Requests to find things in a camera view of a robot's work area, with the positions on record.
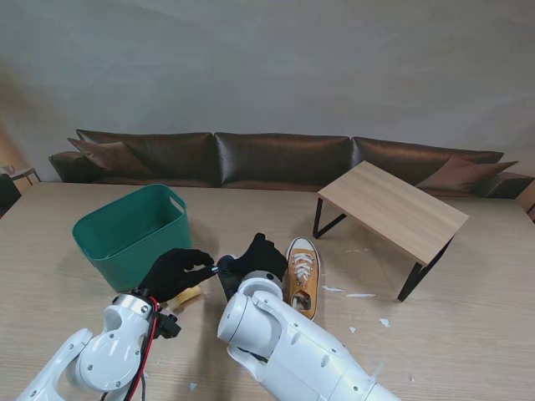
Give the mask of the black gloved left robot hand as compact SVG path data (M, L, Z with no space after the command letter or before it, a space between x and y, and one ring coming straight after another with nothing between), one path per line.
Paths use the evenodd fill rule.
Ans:
M174 248L158 257L138 288L158 302L167 302L213 277L213 267L214 260L204 251Z

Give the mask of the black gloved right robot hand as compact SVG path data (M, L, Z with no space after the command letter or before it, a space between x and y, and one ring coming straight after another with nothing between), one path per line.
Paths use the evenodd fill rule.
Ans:
M274 243L258 232L245 253L235 259L230 267L232 272L243 276L255 272L268 272L280 281L288 269L287 258L275 247Z

